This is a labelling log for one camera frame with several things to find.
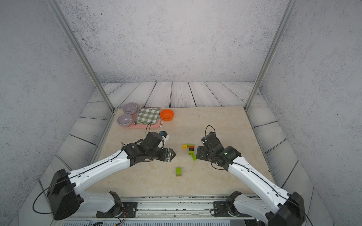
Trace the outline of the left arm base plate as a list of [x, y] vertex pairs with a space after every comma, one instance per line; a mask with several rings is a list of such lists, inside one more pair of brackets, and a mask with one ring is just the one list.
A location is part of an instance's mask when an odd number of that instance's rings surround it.
[[97, 218], [126, 217], [134, 218], [136, 216], [138, 202], [119, 202], [116, 203], [108, 212], [98, 211]]

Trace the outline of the dark green lego brick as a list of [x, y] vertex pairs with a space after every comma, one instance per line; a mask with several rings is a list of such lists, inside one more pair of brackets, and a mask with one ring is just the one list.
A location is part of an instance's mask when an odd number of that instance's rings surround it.
[[181, 174], [182, 175], [182, 168], [181, 167], [176, 168], [176, 174]]

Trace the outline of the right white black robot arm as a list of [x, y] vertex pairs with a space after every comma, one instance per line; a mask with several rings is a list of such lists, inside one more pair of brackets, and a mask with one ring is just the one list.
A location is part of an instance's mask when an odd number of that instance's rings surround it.
[[297, 193], [280, 188], [256, 170], [235, 148], [223, 147], [215, 132], [201, 139], [197, 159], [216, 164], [243, 181], [259, 200], [233, 192], [220, 211], [211, 211], [214, 217], [227, 213], [232, 217], [246, 214], [268, 226], [301, 226], [310, 218], [304, 208], [304, 199]]

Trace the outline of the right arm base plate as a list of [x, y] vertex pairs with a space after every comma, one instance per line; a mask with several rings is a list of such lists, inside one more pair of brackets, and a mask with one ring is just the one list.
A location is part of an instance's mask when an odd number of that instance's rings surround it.
[[235, 213], [232, 203], [226, 201], [214, 201], [210, 214], [213, 217], [231, 217]]

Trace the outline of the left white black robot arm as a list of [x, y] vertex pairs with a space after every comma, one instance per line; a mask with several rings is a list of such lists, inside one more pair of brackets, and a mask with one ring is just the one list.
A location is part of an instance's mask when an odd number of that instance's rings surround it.
[[63, 220], [81, 211], [96, 211], [98, 218], [127, 216], [126, 207], [116, 192], [91, 195], [85, 190], [96, 182], [138, 163], [158, 160], [169, 163], [175, 156], [171, 148], [165, 148], [169, 139], [165, 131], [148, 132], [144, 139], [123, 146], [109, 157], [86, 167], [67, 172], [58, 170], [49, 185], [42, 191], [50, 204], [50, 214], [55, 220]]

